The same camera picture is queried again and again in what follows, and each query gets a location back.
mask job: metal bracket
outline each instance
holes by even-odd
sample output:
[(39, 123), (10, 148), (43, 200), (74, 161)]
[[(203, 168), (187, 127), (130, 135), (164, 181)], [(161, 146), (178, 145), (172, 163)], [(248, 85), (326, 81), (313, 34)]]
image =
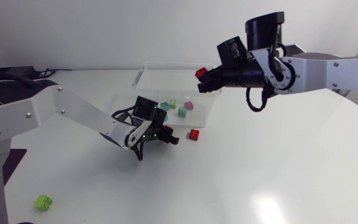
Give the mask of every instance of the metal bracket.
[(268, 49), (259, 49), (253, 50), (250, 52), (256, 61), (258, 61), (259, 66), (265, 73), (266, 78), (278, 90), (287, 89), (291, 83), (291, 70), (279, 59), (275, 58), (275, 61), (279, 64), (279, 69), (281, 69), (284, 79), (278, 81), (269, 68), (269, 52)]

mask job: red lego brick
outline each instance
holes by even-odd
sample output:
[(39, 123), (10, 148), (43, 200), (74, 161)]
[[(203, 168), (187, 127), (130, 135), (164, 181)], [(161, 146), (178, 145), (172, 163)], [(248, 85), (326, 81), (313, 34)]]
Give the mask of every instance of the red lego brick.
[(208, 72), (208, 70), (206, 68), (201, 68), (201, 69), (197, 70), (196, 78), (199, 78), (200, 76), (204, 75), (206, 72)]
[(189, 139), (197, 141), (199, 134), (200, 134), (200, 131), (192, 129), (189, 134)]
[(185, 108), (187, 110), (192, 110), (194, 108), (194, 105), (193, 105), (193, 103), (191, 101), (185, 102)]

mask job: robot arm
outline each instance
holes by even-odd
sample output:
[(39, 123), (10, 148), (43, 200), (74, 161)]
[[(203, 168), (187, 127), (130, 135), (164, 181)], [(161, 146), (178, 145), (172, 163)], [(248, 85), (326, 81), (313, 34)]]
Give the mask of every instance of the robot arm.
[[(246, 22), (247, 46), (239, 37), (218, 46), (222, 65), (196, 75), (201, 93), (226, 87), (247, 88), (247, 103), (262, 111), (267, 99), (277, 94), (302, 93), (323, 88), (358, 90), (358, 57), (340, 58), (306, 53), (297, 45), (281, 43), (284, 13), (275, 12)], [(282, 49), (279, 57), (277, 49)], [(249, 99), (251, 88), (263, 88), (262, 106)]]
[[(1, 224), (7, 223), (4, 206), (4, 183), (7, 180), (2, 167), (8, 162), (11, 138), (38, 128), (54, 113), (99, 132), (105, 139), (123, 149), (133, 150), (138, 160), (143, 158), (144, 142), (161, 140), (178, 144), (179, 141), (179, 138), (172, 136), (173, 129), (163, 125), (166, 112), (157, 108), (157, 102), (138, 97), (133, 107), (117, 111), (110, 116), (50, 80), (35, 82), (14, 75), (0, 74)], [(131, 119), (130, 123), (125, 122), (128, 117)]]

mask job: lime green block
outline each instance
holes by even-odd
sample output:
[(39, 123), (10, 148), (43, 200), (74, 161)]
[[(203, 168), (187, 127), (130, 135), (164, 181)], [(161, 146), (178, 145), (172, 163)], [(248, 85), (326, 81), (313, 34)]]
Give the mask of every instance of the lime green block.
[(49, 206), (52, 204), (52, 199), (46, 195), (40, 195), (34, 204), (34, 208), (38, 208), (41, 211), (49, 210)]
[(171, 101), (169, 101), (169, 107), (170, 107), (170, 108), (176, 109), (177, 106), (178, 106), (177, 100), (171, 100)]

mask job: red block in gripper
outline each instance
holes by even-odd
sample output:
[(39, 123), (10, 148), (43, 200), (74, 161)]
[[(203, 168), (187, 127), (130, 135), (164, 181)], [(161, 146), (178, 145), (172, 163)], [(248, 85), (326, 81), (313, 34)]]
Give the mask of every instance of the red block in gripper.
[(199, 134), (200, 134), (200, 131), (192, 129), (189, 134), (189, 139), (197, 141)]
[(199, 78), (200, 76), (204, 75), (206, 72), (208, 72), (208, 70), (205, 67), (197, 70), (196, 78)]

